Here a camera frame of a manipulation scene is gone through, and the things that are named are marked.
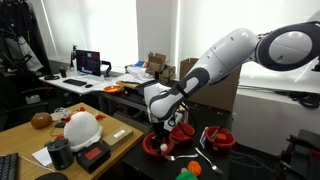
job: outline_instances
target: white robotic arm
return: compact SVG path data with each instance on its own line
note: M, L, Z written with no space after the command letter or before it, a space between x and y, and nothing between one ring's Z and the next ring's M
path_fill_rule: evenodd
M177 107L192 94L223 80L233 70L248 61L255 61L275 71L299 68L320 54L320 12L312 21L279 28L255 35L247 29L237 29L208 49L188 74L174 87L159 83L144 89L149 119L155 131L154 149L159 150L163 122L170 119Z

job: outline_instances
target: screen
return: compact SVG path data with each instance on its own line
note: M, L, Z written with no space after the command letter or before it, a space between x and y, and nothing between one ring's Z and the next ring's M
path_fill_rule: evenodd
M76 62L78 71L95 76L101 75L99 52L76 50Z

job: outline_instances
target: cable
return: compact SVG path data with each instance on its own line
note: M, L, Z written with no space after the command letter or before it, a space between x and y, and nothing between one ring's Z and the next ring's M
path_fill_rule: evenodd
M231 156L231 158L240 159L240 158L248 157L248 158L254 160L255 162L257 162L258 164L260 164L261 167L260 167L260 166L253 166L253 165L249 165L249 164L245 164L245 163L241 163L241 162L238 162L238 161L229 159L229 161L231 161L231 162L233 162L233 163L237 163L237 164L240 164L240 165L243 165L243 166L248 166L248 167L253 167L253 168L266 168L267 170L269 170L269 171L271 171L271 172L273 172L273 173L276 172L275 170L273 170L273 169L269 168L268 166L266 166L266 165L264 164L263 160L262 160L261 158L257 157L257 156L247 155L247 154L240 153L240 152L236 152L236 151L232 151L232 150L230 150L230 152L235 153L235 154L242 155L241 157L232 157L232 156Z
M61 113L61 115L62 115L61 119L64 119L67 116L71 115L71 110L68 110L68 109L63 108L63 107L59 107L59 108L54 110L54 113Z
M36 163L36 162L33 162L33 161L31 161L31 160L23 157L23 156L19 156L19 157L22 158L22 159L24 159L24 160L26 160L26 161L28 161L28 162L30 162L30 163L32 163L32 164L37 165L37 166L39 166L39 167L41 167L41 168L43 168L43 169L46 169L46 170L51 171L51 172L55 172L54 170L49 169L49 168L47 168L47 167L45 167L45 166L42 166L42 165L40 165L40 164L38 164L38 163Z
M61 134L61 133L60 133L60 134L54 134L54 133L53 133L53 131L54 131L55 129L57 129L56 125L59 124L59 123L64 123L64 122L63 122L63 121L57 121L57 122L56 122L56 124L52 127L52 129L51 129L51 131L50 131L50 136L51 136L51 137L57 137L57 136L63 135L63 133L62 133L62 134Z

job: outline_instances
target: black mug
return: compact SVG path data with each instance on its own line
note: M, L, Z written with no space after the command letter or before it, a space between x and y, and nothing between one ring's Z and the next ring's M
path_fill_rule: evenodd
M73 163L74 157L68 139L57 139L47 144L47 149L56 170L66 169Z
M60 68L61 77L67 77L67 72L64 68Z

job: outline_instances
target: red bowl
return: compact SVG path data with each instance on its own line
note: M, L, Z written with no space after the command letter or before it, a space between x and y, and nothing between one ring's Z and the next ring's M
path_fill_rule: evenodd
M142 147L144 149L144 151L152 156L164 156L169 154L173 147L174 147L174 142L171 138L169 138L169 142L166 142L165 139L162 139L162 143L167 144L168 148L166 151L162 151L161 154L158 154L156 150L152 149L151 147L151 138L155 135L154 132L148 134L142 142Z
M103 91L108 94L118 94L121 91L121 86L118 86L118 85L107 86L103 89Z
M192 126L190 126L187 123L182 123L180 122L180 125L182 126L183 130L189 134L189 135L194 135L194 129ZM177 124L172 131L170 132L170 137L177 142L186 142L190 141L191 137L187 136L181 129L181 126Z
M205 136L208 142L210 142L215 150L229 149L236 144L236 139L232 133L226 129L220 129L215 140L211 139L213 132L218 126L211 126L206 129Z

